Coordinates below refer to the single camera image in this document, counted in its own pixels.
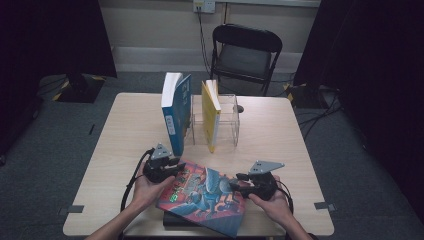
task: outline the person's left hand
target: person's left hand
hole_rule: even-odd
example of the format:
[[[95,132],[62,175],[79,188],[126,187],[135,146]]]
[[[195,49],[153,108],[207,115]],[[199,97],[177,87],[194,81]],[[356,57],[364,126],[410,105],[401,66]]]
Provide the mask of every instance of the person's left hand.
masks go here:
[[[175,179],[174,176],[170,176],[161,183],[152,183],[146,176],[142,175],[144,164],[145,163],[142,163],[138,170],[137,176],[140,177],[138,177],[135,181],[134,195],[130,203],[130,205],[135,205],[140,208],[141,211],[155,202],[162,193],[163,189],[170,185]]]

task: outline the colorful book cover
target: colorful book cover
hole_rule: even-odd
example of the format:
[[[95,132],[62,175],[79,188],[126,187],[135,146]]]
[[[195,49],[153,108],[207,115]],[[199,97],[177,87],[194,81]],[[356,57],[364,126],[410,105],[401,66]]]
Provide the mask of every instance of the colorful book cover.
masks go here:
[[[161,106],[172,154],[180,157],[191,121],[191,75],[183,78],[181,73],[166,73]]]
[[[232,192],[237,179],[196,163],[185,162],[183,172],[160,196],[156,207],[185,220],[235,238],[245,212],[245,199]]]
[[[216,139],[218,136],[219,120],[221,116],[221,106],[218,101],[216,80],[207,80],[206,84],[202,82],[202,114],[203,131],[209,151],[215,151]]]

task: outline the clear plastic organizer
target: clear plastic organizer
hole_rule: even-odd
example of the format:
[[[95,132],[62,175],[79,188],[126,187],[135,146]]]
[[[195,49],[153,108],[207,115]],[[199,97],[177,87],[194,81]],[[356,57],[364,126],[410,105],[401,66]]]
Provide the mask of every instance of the clear plastic organizer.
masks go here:
[[[237,96],[234,94],[222,94],[218,96],[221,105],[216,148],[222,145],[237,147],[240,118],[237,109]],[[203,130],[202,96],[192,96],[191,126],[186,134],[186,145],[205,145],[206,137]]]

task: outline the hand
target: hand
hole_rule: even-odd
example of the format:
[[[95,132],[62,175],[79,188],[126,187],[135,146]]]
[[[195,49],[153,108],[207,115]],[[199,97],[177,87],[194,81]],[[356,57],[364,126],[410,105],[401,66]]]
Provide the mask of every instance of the hand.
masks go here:
[[[280,177],[274,175],[274,179],[277,181],[277,186],[281,188],[281,183],[279,183]],[[275,191],[274,196],[272,196],[268,201],[262,200],[253,193],[249,194],[249,199],[261,207],[271,220],[279,223],[280,225],[284,225],[283,223],[293,218],[286,196],[281,191]]]
[[[147,177],[142,175],[144,165],[145,163],[142,163],[140,165],[137,174],[137,176],[139,177],[135,181],[134,195],[130,203],[130,205],[139,208],[140,212],[146,209],[152,203],[154,203],[156,199],[160,196],[162,191],[165,189],[165,187],[170,185],[175,179],[174,176],[170,176],[161,183],[152,183],[149,181],[149,179],[147,179]]]

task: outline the gray carpet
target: gray carpet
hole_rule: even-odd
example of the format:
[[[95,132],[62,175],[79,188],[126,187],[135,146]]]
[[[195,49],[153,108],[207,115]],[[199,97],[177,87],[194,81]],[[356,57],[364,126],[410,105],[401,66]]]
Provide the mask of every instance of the gray carpet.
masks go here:
[[[62,233],[72,205],[115,96],[120,92],[159,93],[165,73],[119,73],[108,78],[93,104],[52,101],[62,76],[50,76],[40,89],[45,99],[37,119],[15,142],[0,168],[0,239],[79,239]],[[208,79],[193,72],[194,93]],[[284,97],[275,74],[268,96]],[[223,79],[221,93],[261,95],[260,86]],[[332,93],[327,93],[329,102]],[[324,110],[295,109],[299,123]],[[302,124],[306,135],[313,122]],[[305,140],[335,233],[320,239],[424,239],[424,226],[382,166],[362,148],[359,131],[343,111],[320,119]]]

